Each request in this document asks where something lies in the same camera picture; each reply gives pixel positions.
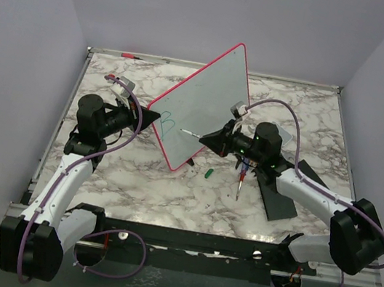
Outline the green marker cap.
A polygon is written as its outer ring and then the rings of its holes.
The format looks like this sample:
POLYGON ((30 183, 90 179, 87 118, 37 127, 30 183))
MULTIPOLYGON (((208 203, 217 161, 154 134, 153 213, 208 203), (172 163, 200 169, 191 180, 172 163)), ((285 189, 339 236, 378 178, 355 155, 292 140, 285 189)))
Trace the green marker cap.
POLYGON ((207 171, 207 173, 204 175, 204 178, 208 179, 212 175, 213 172, 214 172, 214 169, 209 169, 207 171))

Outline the green whiteboard marker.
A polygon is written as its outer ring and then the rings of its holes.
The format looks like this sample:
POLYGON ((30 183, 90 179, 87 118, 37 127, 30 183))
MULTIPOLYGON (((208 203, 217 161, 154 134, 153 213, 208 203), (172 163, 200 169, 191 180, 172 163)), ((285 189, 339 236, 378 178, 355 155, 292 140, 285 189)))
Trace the green whiteboard marker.
POLYGON ((195 133, 193 133, 193 132, 191 132, 191 131, 189 131, 187 129, 180 129, 180 130, 181 130, 181 132, 184 132, 185 134, 193 136, 193 137, 195 137, 197 139, 201 138, 201 135, 195 134, 195 133))

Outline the pink framed whiteboard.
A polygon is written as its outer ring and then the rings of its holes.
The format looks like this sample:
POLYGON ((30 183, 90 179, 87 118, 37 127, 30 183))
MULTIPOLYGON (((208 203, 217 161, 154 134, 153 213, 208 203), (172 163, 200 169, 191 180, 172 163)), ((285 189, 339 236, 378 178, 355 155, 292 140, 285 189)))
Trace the pink framed whiteboard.
POLYGON ((149 103, 160 115, 152 126, 171 171, 203 149, 189 132, 215 132, 233 118, 233 105, 249 103, 247 67, 246 46, 239 43, 149 103))

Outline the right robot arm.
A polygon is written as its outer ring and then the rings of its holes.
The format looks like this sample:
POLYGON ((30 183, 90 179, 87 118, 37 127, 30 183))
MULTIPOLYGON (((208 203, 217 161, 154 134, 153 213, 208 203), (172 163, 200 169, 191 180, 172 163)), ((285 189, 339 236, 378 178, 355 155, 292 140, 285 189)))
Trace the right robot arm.
POLYGON ((222 129, 200 136, 199 142, 213 153, 255 164, 259 185, 276 195, 297 202, 329 228, 328 235, 296 235, 276 252, 276 263, 293 270, 301 263, 336 264, 345 274, 355 275, 384 254, 384 235, 371 202, 352 201, 335 194, 304 174, 281 154, 282 138, 277 126, 262 122, 248 137, 229 121, 222 129))

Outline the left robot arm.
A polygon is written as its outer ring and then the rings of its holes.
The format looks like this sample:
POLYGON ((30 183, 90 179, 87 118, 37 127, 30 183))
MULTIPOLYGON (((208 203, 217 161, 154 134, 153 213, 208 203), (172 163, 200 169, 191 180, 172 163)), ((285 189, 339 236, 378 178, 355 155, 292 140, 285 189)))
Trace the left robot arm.
POLYGON ((107 137, 125 129, 137 135, 161 116, 132 98, 112 105, 88 94, 79 99, 76 117, 75 130, 48 184, 17 217, 7 216, 0 225, 0 268, 16 274, 21 283, 51 281, 64 254, 78 240, 101 238, 105 231, 102 208, 80 203, 69 210, 68 206, 102 161, 107 137))

